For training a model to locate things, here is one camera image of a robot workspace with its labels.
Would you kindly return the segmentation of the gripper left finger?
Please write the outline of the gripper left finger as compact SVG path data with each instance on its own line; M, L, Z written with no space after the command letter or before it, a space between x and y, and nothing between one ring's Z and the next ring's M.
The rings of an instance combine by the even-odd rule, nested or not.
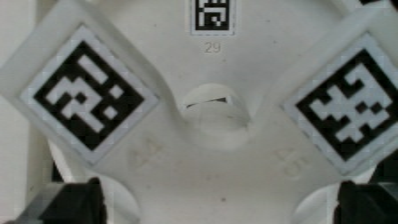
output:
M106 224L99 178L85 183L50 183L39 192L16 224Z

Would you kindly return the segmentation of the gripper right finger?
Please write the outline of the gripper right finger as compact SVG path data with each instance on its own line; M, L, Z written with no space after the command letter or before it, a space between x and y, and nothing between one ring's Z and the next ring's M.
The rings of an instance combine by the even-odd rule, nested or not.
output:
M341 183L336 224L398 224L396 183Z

